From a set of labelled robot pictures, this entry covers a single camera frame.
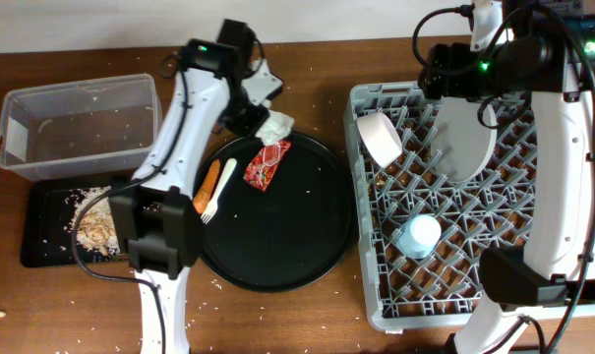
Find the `pink bowl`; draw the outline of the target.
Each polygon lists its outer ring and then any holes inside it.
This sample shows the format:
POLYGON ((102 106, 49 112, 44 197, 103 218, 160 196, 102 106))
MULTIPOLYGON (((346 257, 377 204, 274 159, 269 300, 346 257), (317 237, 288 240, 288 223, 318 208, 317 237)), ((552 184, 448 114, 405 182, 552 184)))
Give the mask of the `pink bowl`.
POLYGON ((402 155, 401 139, 384 113, 359 117, 356 123, 366 149, 380 167, 389 166, 402 155))

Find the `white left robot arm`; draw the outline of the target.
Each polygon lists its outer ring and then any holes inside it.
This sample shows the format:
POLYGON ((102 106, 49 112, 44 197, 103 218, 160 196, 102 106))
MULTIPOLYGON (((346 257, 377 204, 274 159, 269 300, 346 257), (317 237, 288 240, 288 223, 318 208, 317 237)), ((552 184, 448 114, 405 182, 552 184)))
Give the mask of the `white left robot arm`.
POLYGON ((118 245, 141 292, 144 353, 188 353, 186 285, 203 250, 193 207, 196 175, 215 127, 251 138, 282 91, 245 23, 226 20, 215 41, 192 39, 173 56, 175 88, 157 138, 132 187, 108 199, 118 245))

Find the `orange carrot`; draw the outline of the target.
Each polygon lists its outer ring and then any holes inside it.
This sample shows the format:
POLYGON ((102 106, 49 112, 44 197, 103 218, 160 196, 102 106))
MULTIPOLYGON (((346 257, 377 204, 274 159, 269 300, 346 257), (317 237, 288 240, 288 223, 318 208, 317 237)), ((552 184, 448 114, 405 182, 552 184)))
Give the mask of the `orange carrot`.
POLYGON ((208 207, 209 200, 219 176, 220 165, 221 163, 219 159, 215 159, 211 163, 205 180, 193 198, 193 206, 198 214, 202 214, 208 207))

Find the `white tissue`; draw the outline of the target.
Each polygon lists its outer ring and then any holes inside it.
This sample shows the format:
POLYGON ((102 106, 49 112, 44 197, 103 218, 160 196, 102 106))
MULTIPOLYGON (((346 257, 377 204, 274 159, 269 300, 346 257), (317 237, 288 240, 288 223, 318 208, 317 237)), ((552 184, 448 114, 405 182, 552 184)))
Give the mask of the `white tissue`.
POLYGON ((255 133, 265 147, 272 146, 286 138, 292 130, 295 120, 284 113, 269 111, 269 117, 255 133))

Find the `white plastic fork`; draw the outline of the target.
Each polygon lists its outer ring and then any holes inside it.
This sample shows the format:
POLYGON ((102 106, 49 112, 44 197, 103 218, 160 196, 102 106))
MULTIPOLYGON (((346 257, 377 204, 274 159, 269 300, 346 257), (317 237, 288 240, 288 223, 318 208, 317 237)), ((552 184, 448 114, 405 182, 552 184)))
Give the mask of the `white plastic fork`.
POLYGON ((237 160, 235 158, 229 158, 226 161, 224 168, 218 178, 214 193, 208 202, 208 206, 201 215, 201 220, 203 224, 208 224, 217 213, 219 197, 222 191, 224 190, 226 184, 228 183, 236 166, 237 160))

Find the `red snack wrapper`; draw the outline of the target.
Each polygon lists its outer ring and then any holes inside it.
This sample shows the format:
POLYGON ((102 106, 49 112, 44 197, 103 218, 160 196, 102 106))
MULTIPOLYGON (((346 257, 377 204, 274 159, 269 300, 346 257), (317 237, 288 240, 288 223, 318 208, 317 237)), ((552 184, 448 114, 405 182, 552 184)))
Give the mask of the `red snack wrapper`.
POLYGON ((279 141, 274 145, 263 147, 246 167, 244 181, 264 192, 290 147, 291 143, 288 141, 279 141))

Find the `light blue plastic cup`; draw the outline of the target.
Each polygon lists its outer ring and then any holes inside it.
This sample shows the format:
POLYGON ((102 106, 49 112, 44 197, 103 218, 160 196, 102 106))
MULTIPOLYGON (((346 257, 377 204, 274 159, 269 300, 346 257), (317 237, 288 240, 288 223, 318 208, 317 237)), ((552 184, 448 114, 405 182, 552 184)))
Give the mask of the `light blue plastic cup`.
POLYGON ((437 246, 442 235, 439 222, 430 215, 417 215, 401 227, 396 248, 411 259, 424 259, 437 246))

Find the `white round plate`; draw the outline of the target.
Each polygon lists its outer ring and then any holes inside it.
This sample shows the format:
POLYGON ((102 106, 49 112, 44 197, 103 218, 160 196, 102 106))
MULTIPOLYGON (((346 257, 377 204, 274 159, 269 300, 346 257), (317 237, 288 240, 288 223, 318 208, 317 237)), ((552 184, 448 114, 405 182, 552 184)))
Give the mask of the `white round plate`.
POLYGON ((434 165, 452 183, 463 183, 477 176, 494 153, 497 131, 483 126, 497 124, 494 109, 488 105, 478 122, 480 103, 448 97, 434 121, 437 132, 431 141, 431 156, 442 154, 434 165))

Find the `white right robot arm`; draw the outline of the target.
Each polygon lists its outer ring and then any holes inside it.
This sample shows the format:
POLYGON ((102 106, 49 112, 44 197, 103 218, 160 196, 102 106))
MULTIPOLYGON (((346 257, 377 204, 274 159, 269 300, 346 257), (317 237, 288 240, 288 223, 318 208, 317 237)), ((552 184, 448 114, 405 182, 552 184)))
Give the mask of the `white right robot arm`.
POLYGON ((475 1, 455 8, 472 40, 420 58, 426 97, 481 106, 525 96, 537 129, 534 211, 527 242, 481 254, 483 296, 450 353, 506 353, 535 313, 595 302, 595 14, 542 1, 475 1))

